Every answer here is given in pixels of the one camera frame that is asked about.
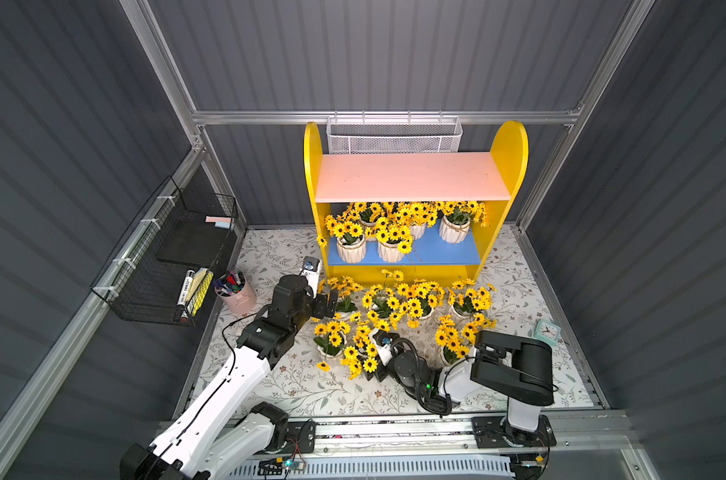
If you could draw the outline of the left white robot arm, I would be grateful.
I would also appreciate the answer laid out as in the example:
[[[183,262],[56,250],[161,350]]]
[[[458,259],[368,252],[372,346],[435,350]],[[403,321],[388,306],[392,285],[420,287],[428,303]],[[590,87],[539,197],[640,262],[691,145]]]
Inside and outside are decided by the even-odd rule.
[[[262,402],[231,430],[225,428],[251,391],[293,347],[311,318],[331,318],[337,290],[322,293],[318,274],[282,277],[237,341],[214,380],[148,446],[132,445],[119,463],[122,479],[224,479],[254,454],[286,442],[288,415]]]

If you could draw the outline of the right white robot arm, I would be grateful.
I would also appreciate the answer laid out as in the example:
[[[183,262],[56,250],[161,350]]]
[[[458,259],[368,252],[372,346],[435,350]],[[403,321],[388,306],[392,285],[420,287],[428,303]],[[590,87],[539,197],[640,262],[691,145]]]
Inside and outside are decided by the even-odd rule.
[[[507,397],[506,414],[472,420],[480,448],[552,448],[557,444],[542,409],[554,404],[552,348],[528,337],[482,330],[469,353],[441,369],[428,365],[414,344],[376,329],[369,335],[378,366],[373,376],[389,376],[432,414],[454,412],[471,394],[487,388]]]

